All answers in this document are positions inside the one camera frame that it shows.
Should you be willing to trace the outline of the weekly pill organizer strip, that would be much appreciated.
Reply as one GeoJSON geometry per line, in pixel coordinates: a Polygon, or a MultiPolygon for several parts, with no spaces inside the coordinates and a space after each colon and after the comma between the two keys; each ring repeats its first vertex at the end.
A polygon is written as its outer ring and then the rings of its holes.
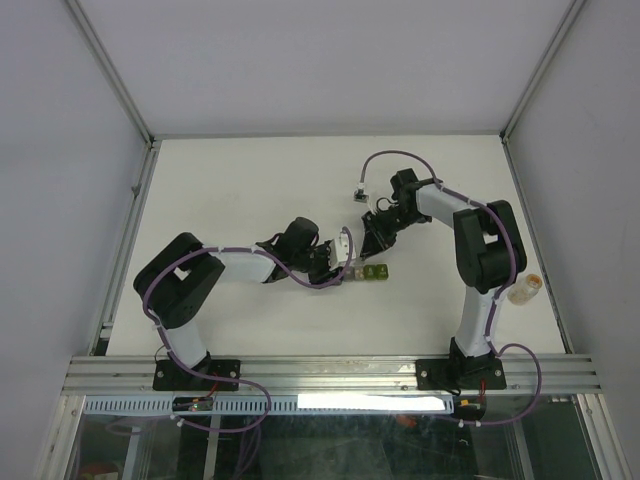
{"type": "Polygon", "coordinates": [[[386,281],[389,278],[387,264],[360,263],[351,265],[345,270],[343,280],[346,282],[386,281]]]}

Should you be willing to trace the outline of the clear glass pill bottle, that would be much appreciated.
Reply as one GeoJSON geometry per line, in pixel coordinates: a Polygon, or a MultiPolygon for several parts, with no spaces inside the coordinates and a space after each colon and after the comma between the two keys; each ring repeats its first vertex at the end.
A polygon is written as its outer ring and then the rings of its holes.
{"type": "Polygon", "coordinates": [[[507,299],[514,305],[522,306],[532,300],[543,286],[542,278],[527,274],[519,278],[509,289],[507,299]]]}

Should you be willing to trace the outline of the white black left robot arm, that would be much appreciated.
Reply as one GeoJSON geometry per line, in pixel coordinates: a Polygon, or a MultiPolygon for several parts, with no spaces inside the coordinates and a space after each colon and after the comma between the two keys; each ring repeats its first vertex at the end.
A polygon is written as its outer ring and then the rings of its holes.
{"type": "Polygon", "coordinates": [[[155,389],[238,389],[239,361],[213,359],[195,320],[216,285],[289,278],[320,290],[342,282],[354,254],[349,229],[321,241],[318,226],[304,217],[247,247],[207,247],[190,232],[176,236],[133,281],[167,350],[167,359],[156,363],[155,389]]]}

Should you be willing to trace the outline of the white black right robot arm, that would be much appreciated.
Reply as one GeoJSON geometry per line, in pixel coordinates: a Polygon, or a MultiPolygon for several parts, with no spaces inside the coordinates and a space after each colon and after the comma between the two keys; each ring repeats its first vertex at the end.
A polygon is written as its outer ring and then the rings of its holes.
{"type": "Polygon", "coordinates": [[[456,268],[466,286],[461,322],[444,361],[418,366],[421,389],[488,386],[501,367],[493,333],[505,291],[527,266],[527,256],[512,206],[505,200],[483,204],[436,179],[420,180],[411,169],[390,180],[391,204],[362,215],[360,258],[368,259],[395,245],[397,234],[438,220],[453,231],[456,268]]]}

